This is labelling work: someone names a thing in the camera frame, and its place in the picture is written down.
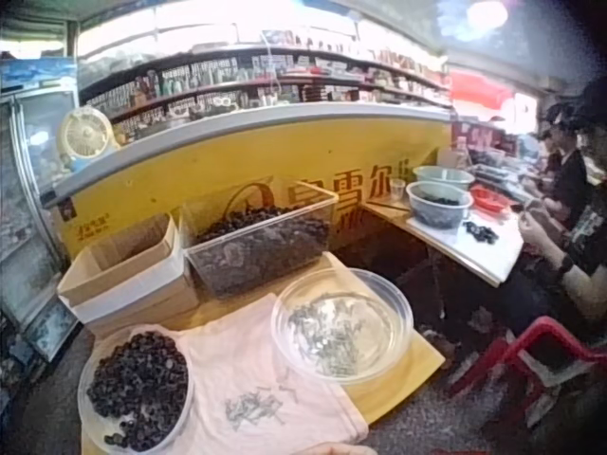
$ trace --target cardboard box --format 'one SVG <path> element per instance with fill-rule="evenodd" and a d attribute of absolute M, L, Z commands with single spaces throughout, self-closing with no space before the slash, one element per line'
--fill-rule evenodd
<path fill-rule="evenodd" d="M 57 293 L 74 308 L 166 259 L 176 226 L 159 214 L 83 249 L 65 273 Z"/>
<path fill-rule="evenodd" d="M 159 323 L 198 304 L 168 214 L 86 247 L 65 273 L 57 294 L 100 337 L 128 325 Z"/>
<path fill-rule="evenodd" d="M 108 337 L 129 325 L 161 324 L 175 315 L 193 310 L 198 302 L 191 280 L 184 276 L 131 303 L 117 315 L 110 314 L 85 325 L 96 337 Z"/>

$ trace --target yellow panel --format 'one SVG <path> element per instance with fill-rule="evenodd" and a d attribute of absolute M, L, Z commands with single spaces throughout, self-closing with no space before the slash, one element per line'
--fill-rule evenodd
<path fill-rule="evenodd" d="M 76 217 L 53 216 L 73 258 L 84 246 L 183 201 L 267 175 L 305 179 L 340 194 L 337 243 L 364 229 L 358 202 L 388 191 L 388 176 L 435 161 L 446 123 L 399 118 L 327 119 L 204 140 L 110 175 L 72 196 Z"/>

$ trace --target white countertop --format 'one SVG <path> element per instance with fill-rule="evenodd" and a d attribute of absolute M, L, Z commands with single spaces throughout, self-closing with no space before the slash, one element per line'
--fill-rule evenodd
<path fill-rule="evenodd" d="M 64 178 L 52 188 L 41 190 L 45 209 L 105 177 L 141 161 L 212 137 L 255 128 L 324 118 L 415 118 L 449 123 L 450 113 L 437 107 L 415 107 L 371 102 L 313 102 L 246 109 L 203 118 L 140 139 L 101 156 L 86 168 Z"/>
<path fill-rule="evenodd" d="M 428 227 L 413 217 L 407 220 L 409 231 L 416 236 L 429 240 L 438 249 L 450 250 L 450 256 L 457 256 L 475 265 L 486 281 L 497 286 L 505 282 L 523 249 L 523 238 L 518 228 L 518 215 L 510 213 L 507 218 L 498 220 L 480 210 L 470 211 L 468 220 L 479 226 L 493 229 L 499 236 L 495 244 L 477 242 L 466 232 L 462 224 L 458 229 L 441 230 Z"/>

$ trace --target glass door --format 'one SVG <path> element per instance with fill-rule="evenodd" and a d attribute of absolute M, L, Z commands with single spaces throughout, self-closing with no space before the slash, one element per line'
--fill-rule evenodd
<path fill-rule="evenodd" d="M 0 103 L 0 264 L 36 233 L 15 164 L 10 105 Z"/>
<path fill-rule="evenodd" d="M 19 118 L 14 101 L 0 102 L 0 309 L 47 360 L 77 321 L 57 298 L 61 278 L 45 227 L 28 188 L 28 169 L 17 150 Z"/>
<path fill-rule="evenodd" d="M 70 174 L 57 148 L 57 135 L 65 115 L 76 107 L 74 90 L 67 87 L 36 90 L 18 97 L 24 141 L 36 192 Z"/>
<path fill-rule="evenodd" d="M 24 330 L 47 303 L 43 290 L 60 275 L 24 190 L 12 112 L 9 103 L 0 104 L 0 305 Z"/>

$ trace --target red plate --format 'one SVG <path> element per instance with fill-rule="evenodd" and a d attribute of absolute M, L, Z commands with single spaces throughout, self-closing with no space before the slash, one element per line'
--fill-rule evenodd
<path fill-rule="evenodd" d="M 490 213 L 500 214 L 510 207 L 510 200 L 498 192 L 476 186 L 470 190 L 474 198 L 474 204 Z"/>

